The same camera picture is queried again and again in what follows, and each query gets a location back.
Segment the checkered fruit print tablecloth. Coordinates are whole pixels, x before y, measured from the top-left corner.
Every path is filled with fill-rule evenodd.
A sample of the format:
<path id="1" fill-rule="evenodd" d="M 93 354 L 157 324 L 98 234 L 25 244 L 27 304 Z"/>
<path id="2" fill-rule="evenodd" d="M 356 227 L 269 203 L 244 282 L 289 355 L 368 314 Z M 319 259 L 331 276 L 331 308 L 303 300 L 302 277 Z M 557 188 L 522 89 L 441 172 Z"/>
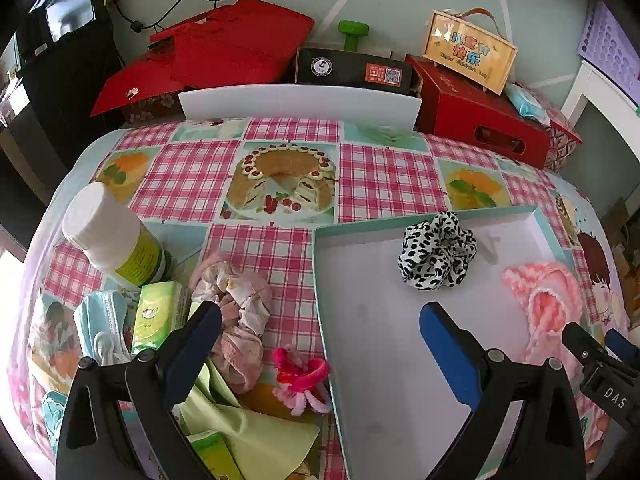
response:
<path id="1" fill-rule="evenodd" d="M 306 145 L 331 159 L 330 202 L 308 207 L 293 180 L 268 180 L 249 204 L 232 198 L 235 169 L 264 146 Z M 180 276 L 214 249 L 270 281 L 267 348 L 321 350 L 311 279 L 317 226 L 405 214 L 531 206 L 546 216 L 580 287 L 584 318 L 596 336 L 629 323 L 614 255 L 592 203 L 558 174 L 426 133 L 321 119 L 232 118 L 163 122 L 102 136 L 77 159 L 54 192 L 28 248 L 20 314 L 3 385 L 24 434 L 17 442 L 43 478 L 54 456 L 42 401 L 70 386 L 79 356 L 73 322 L 90 292 L 110 286 L 60 224 L 74 195 L 101 181 L 160 238 Z"/>

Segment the pale pink floral scrunchie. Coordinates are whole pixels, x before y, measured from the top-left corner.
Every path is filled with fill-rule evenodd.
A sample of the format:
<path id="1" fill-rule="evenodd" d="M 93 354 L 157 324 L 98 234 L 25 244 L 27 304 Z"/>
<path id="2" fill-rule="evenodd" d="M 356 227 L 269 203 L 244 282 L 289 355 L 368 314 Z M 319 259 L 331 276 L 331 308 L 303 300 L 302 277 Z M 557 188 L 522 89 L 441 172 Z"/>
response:
<path id="1" fill-rule="evenodd" d="M 221 329 L 210 358 L 235 393 L 252 390 L 262 374 L 262 335 L 270 319 L 272 291 L 258 273 L 240 271 L 222 252 L 206 257 L 191 275 L 191 309 L 216 304 Z"/>

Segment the green tissue pack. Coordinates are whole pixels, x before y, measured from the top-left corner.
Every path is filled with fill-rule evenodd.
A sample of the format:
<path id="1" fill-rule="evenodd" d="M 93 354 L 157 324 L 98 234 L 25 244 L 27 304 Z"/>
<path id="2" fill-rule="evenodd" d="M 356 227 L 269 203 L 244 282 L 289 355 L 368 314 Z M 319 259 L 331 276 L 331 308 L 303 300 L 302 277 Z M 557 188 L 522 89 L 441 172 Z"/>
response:
<path id="1" fill-rule="evenodd" d="M 177 281 L 144 285 L 134 320 L 131 352 L 157 350 L 188 316 L 188 291 Z"/>
<path id="2" fill-rule="evenodd" d="M 226 442 L 224 442 L 222 434 L 217 431 L 206 430 L 199 434 L 188 436 L 188 440 L 215 479 L 244 479 Z"/>

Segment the yellow children's gift case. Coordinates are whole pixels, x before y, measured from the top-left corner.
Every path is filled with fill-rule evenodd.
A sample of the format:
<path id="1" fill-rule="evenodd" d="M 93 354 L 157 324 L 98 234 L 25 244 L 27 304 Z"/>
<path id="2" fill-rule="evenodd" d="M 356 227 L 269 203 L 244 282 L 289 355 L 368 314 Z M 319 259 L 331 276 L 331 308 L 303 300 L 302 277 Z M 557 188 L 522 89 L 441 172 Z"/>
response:
<path id="1" fill-rule="evenodd" d="M 503 36 L 495 17 L 484 8 L 431 14 L 422 56 L 476 82 L 484 91 L 500 96 L 517 55 L 518 47 Z"/>

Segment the blue face mask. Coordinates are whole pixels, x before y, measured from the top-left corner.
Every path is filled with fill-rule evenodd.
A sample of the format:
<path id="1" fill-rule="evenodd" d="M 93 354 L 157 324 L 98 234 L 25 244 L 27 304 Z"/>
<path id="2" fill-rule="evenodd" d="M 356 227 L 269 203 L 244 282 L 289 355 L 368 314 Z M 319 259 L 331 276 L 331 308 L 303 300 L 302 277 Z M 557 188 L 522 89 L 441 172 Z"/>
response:
<path id="1" fill-rule="evenodd" d="M 74 322 L 83 356 L 99 366 L 128 363 L 130 352 L 125 339 L 126 299 L 114 290 L 97 290 L 81 301 Z"/>

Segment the black cabinet with monitor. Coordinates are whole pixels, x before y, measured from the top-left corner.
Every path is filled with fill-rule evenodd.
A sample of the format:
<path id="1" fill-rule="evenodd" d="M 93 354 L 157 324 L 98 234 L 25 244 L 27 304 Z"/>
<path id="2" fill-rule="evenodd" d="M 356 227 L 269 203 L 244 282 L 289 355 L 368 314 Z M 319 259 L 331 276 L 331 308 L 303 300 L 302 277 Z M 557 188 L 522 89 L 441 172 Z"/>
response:
<path id="1" fill-rule="evenodd" d="M 122 68 L 103 0 L 1 0 L 1 44 L 14 39 L 29 105 L 66 167 L 122 126 L 120 110 L 95 113 L 107 79 Z"/>

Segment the blue wet wipes pack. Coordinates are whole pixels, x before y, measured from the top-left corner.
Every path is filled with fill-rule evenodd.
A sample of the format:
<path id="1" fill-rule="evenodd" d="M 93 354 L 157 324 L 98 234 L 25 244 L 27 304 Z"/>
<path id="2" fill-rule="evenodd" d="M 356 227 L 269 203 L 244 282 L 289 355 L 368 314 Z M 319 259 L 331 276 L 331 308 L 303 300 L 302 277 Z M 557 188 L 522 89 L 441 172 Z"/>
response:
<path id="1" fill-rule="evenodd" d="M 507 82 L 503 92 L 520 116 L 538 122 L 546 128 L 550 127 L 546 109 L 528 90 L 513 82 Z"/>

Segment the pink knitted cloth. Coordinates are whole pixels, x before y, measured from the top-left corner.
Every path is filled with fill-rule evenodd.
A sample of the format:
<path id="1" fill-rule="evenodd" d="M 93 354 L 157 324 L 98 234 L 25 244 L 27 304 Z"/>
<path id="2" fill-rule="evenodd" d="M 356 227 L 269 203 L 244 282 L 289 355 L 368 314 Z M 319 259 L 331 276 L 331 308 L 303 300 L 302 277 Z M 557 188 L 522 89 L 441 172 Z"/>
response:
<path id="1" fill-rule="evenodd" d="M 578 361 L 562 343 L 562 331 L 582 317 L 582 294 L 573 273 L 562 262 L 526 263 L 504 269 L 502 281 L 525 316 L 528 341 L 520 361 L 541 365 L 558 359 L 571 382 Z"/>

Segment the leopard print scrunchie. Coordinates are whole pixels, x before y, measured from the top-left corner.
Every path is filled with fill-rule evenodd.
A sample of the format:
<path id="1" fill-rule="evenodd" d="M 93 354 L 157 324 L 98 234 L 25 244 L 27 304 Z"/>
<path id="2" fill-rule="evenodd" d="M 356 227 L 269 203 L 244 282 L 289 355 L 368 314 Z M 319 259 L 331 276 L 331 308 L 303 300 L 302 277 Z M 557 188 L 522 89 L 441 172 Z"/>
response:
<path id="1" fill-rule="evenodd" d="M 431 292 L 460 285 L 477 254 L 477 240 L 452 211 L 407 226 L 397 265 L 402 280 Z"/>

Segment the teal plastic toy case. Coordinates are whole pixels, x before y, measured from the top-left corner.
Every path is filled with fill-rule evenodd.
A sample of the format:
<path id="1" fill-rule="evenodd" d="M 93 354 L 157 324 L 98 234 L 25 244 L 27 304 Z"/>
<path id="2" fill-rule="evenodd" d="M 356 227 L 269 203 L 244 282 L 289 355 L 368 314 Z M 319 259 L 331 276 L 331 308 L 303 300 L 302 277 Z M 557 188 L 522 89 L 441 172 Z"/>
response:
<path id="1" fill-rule="evenodd" d="M 51 446 L 58 444 L 62 428 L 67 396 L 64 393 L 50 391 L 42 400 L 42 416 Z"/>

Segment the white foam board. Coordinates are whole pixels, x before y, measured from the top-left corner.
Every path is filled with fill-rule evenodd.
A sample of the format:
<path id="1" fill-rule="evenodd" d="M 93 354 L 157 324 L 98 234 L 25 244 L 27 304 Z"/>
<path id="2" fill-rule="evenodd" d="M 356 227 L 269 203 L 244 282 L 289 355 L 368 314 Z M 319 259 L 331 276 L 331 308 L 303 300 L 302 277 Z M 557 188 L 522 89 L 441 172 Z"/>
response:
<path id="1" fill-rule="evenodd" d="M 338 120 L 411 130 L 421 100 L 386 91 L 309 84 L 246 84 L 179 94 L 190 120 L 273 117 Z"/>

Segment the patterned red gift box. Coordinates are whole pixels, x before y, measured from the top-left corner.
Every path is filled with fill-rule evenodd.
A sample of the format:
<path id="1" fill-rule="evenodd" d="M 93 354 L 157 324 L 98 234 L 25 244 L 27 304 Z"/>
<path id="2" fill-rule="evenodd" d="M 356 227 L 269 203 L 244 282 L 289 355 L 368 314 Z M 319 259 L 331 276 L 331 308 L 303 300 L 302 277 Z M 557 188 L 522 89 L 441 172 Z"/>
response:
<path id="1" fill-rule="evenodd" d="M 550 120 L 550 145 L 544 168 L 559 172 L 567 159 L 582 145 L 582 137 L 573 129 L 568 119 L 553 105 L 544 109 Z"/>

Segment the light green cloth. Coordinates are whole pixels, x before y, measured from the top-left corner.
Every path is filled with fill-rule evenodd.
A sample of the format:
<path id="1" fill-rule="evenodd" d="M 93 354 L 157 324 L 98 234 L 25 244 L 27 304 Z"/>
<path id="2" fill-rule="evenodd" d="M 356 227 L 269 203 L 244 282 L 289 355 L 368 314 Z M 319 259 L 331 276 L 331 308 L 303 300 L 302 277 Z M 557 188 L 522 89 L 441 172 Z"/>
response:
<path id="1" fill-rule="evenodd" d="M 306 460 L 320 434 L 314 424 L 242 408 L 212 361 L 201 368 L 179 411 L 189 436 L 219 432 L 247 479 L 288 478 Z"/>

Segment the red cardboard box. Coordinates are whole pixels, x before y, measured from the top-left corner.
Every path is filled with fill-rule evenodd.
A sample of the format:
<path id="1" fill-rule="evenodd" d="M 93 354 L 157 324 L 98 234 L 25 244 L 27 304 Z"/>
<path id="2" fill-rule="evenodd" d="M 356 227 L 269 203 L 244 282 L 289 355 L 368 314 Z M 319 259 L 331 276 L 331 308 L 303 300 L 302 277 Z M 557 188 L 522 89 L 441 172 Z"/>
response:
<path id="1" fill-rule="evenodd" d="M 541 169 L 550 136 L 541 125 L 522 117 L 505 96 L 426 58 L 407 55 L 422 79 L 416 130 L 474 145 Z"/>

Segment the purple perforated basket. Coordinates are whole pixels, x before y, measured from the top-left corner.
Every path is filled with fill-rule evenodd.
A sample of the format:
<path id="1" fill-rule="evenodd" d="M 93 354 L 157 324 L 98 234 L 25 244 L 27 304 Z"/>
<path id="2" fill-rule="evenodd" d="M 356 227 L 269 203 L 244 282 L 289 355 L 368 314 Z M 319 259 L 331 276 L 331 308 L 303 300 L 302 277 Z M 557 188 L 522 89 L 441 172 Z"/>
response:
<path id="1" fill-rule="evenodd" d="M 590 0 L 577 53 L 639 104 L 639 55 L 601 0 Z"/>

